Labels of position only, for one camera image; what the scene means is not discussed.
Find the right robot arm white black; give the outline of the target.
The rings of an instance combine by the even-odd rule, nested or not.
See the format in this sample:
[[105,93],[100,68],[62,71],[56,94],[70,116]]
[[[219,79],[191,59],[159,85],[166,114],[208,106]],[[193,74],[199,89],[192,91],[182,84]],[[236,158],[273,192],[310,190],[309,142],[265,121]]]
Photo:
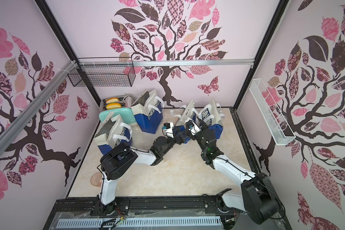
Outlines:
[[217,147],[213,130],[189,125],[187,134],[198,143],[205,164],[221,172],[241,188],[239,193],[226,189],[216,195],[216,204],[220,212],[228,213],[236,209],[248,214],[256,224],[262,224],[269,218],[275,219],[274,215],[277,213],[284,218],[285,206],[265,173],[248,171],[231,161]]

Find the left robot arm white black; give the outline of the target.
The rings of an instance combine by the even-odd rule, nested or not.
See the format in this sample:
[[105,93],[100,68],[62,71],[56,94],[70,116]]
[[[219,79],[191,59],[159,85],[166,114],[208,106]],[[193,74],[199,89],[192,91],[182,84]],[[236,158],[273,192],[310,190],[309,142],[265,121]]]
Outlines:
[[184,143],[182,135],[160,136],[149,150],[139,150],[121,143],[100,159],[102,173],[101,192],[98,196],[98,212],[110,214],[115,208],[116,188],[119,179],[133,164],[156,166],[175,144]]

